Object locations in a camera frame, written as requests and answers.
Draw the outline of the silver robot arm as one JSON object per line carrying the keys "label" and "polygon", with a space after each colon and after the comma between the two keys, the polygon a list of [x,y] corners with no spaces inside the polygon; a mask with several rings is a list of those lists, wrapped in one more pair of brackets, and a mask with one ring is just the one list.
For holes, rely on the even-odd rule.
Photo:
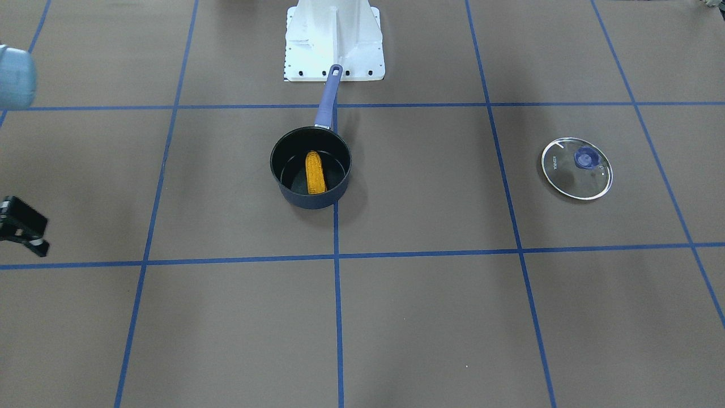
{"label": "silver robot arm", "polygon": [[[1,106],[3,111],[27,109],[36,96],[36,65],[23,49],[1,46]],[[46,257],[50,243],[44,239],[48,219],[20,197],[2,197],[1,240],[21,244],[38,257]]]}

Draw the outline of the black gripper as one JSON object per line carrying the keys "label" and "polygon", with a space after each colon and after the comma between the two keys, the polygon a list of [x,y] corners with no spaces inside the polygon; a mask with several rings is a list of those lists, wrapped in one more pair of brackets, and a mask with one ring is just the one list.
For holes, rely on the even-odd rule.
{"label": "black gripper", "polygon": [[44,240],[48,219],[17,196],[9,195],[1,205],[2,240],[23,243],[38,257],[47,257],[50,243]]}

